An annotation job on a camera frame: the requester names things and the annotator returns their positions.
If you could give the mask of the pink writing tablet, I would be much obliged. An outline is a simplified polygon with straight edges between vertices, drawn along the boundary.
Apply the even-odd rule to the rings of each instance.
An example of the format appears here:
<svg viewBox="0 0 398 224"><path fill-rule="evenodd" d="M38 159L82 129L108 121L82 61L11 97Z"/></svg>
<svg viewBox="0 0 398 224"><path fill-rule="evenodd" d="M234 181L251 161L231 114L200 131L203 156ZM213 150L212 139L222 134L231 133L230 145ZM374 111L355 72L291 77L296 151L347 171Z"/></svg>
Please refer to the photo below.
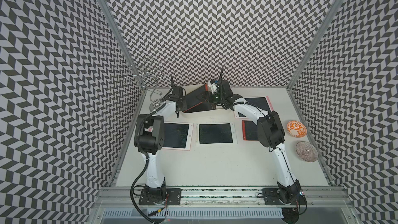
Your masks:
<svg viewBox="0 0 398 224"><path fill-rule="evenodd" d="M271 112L274 110L268 96L246 97L245 100L264 111ZM235 119L247 119L244 114L238 111L234 111L234 116Z"/></svg>
<svg viewBox="0 0 398 224"><path fill-rule="evenodd" d="M192 142L192 123L164 123L161 127L164 132L161 149L189 151Z"/></svg>

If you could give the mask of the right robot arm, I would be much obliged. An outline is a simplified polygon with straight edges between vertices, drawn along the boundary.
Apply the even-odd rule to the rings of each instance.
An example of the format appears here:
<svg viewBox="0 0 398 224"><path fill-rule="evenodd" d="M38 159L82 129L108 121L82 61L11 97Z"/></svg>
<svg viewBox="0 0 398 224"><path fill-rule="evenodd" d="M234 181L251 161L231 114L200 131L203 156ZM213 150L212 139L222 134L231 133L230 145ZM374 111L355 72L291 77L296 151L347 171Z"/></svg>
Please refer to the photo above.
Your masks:
<svg viewBox="0 0 398 224"><path fill-rule="evenodd" d="M233 93L230 84L223 79L224 69L221 69L218 80L212 82L216 87L210 97L210 101L220 105L225 110L241 113L257 126L259 142L272 155L277 173L277 185L279 201L284 205L295 204L293 212L296 216L303 215L308 206L301 210L301 203L305 202L304 191L298 179L295 177L289 163L285 149L285 131L277 112L267 112L248 102L239 94Z"/></svg>

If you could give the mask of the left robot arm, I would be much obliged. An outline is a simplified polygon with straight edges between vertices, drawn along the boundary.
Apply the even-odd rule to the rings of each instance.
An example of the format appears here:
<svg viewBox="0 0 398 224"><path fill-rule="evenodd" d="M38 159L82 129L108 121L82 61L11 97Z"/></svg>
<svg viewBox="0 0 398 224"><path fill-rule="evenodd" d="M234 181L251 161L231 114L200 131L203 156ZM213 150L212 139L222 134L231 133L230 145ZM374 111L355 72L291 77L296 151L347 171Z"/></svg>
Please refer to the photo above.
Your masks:
<svg viewBox="0 0 398 224"><path fill-rule="evenodd" d="M134 146L143 156L145 165L130 187L130 198L138 213L151 224L161 224L164 219L154 219L166 213L168 206L180 204L182 189L169 188L158 161L158 152L165 141L164 121L172 114L179 115L183 107L184 89L176 86L171 76L171 88L160 99L160 106L148 114L140 114L134 133Z"/></svg>

